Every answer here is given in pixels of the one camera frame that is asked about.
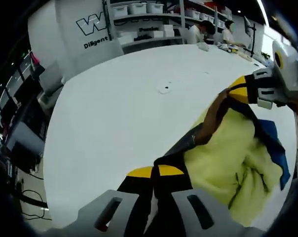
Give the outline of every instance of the shelf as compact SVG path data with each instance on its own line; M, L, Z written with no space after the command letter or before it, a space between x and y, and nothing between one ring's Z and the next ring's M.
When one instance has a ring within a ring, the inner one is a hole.
M189 4L194 4L195 6L200 6L209 12L215 13L214 9L202 4L201 2L196 2L196 1L192 1L192 0L187 0L187 1L189 2ZM229 20L228 17L226 15L222 14L221 12L217 11L217 13L218 13L218 17L221 17L222 19L225 19L225 20Z
M130 18L147 18L147 17L174 17L174 18L181 18L180 15L176 14L168 14L168 13L146 13L146 14L139 14L139 15L127 15L115 18L114 21L121 21Z
M190 20L190 21L196 21L196 22L202 22L203 21L201 19L195 19L195 18L192 18L192 17L189 17L189 16L185 16L185 19Z
M181 36L166 37L166 38L152 38L152 39L144 39L144 40L140 40L140 41L134 41L134 42L131 42L131 43L122 44L121 46L123 48L125 48L125 47L129 47L129 46L132 46L132 45L137 45L137 44L142 44L142 43L148 43L148 42L154 42L154 41L181 40L181 39L182 39Z
M141 1L120 1L120 2L115 2L115 3L111 3L111 7L115 7L115 6L122 6L122 5L130 5L133 3L140 3Z

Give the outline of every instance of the person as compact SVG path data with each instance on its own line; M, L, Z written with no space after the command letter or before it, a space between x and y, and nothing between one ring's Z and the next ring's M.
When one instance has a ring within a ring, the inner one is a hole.
M233 21L227 20L224 25L226 26L226 29L223 30L223 41L226 44L232 44L239 47L245 47L243 43L236 43L234 41L232 32L234 32L235 29L235 23Z
M199 24L193 25L188 30L187 43L196 44L204 42L204 39L215 33L215 26L210 21L202 21Z

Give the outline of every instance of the desk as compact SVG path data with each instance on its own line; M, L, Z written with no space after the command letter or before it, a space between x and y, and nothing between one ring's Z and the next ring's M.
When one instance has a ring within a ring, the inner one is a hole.
M56 227L77 218L80 208L126 174L152 165L193 125L215 96L241 75L263 67L210 45L174 45L127 54L97 65L66 83L58 98L44 150L44 184ZM168 86L169 92L162 94ZM296 158L294 114L251 106L273 120L291 174ZM255 225L271 224L286 198L275 194Z

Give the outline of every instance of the ceiling light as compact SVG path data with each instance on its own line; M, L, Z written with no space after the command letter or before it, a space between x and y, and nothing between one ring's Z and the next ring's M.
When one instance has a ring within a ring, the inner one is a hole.
M261 0L257 0L259 6L260 6L260 9L261 9L261 12L262 12L262 15L263 15L263 18L265 20L265 24L267 27L269 27L269 23L268 23L268 19L267 19L267 14L265 12L265 9L264 9L264 6L263 6L263 3Z

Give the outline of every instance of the white storage box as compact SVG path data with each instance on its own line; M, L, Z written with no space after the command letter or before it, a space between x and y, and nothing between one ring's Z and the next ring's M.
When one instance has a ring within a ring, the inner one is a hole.
M213 16L209 16L209 17L208 17L208 21L210 21L211 23L214 23L215 18L214 18Z
M174 37L174 30L171 31L165 31L164 37Z
M222 14L226 15L229 20L232 20L232 11L228 7L222 10Z
M163 4L147 3L147 13L163 13Z
M118 32L118 37L123 37L123 36L131 36L133 39L138 37L138 32L137 31L120 31Z
M172 31L173 30L173 25L162 25L159 27L160 31Z
M118 37L117 39L121 45L134 42L134 38L131 35Z
M140 15L147 13L147 3L140 2L140 3L132 3L129 5L129 13L132 15Z
M218 27L224 29L224 22L222 20L218 20Z
M151 31L149 35L153 38L163 38L164 32L163 31Z
M208 21L208 19L209 19L209 15L207 15L205 13L201 13L199 17L203 21Z
M199 19L200 13L198 11L194 11L194 10L186 10L185 15L189 16L191 18L194 18L194 19Z
M127 16L128 15L127 5L113 7L113 13L114 13L114 18Z

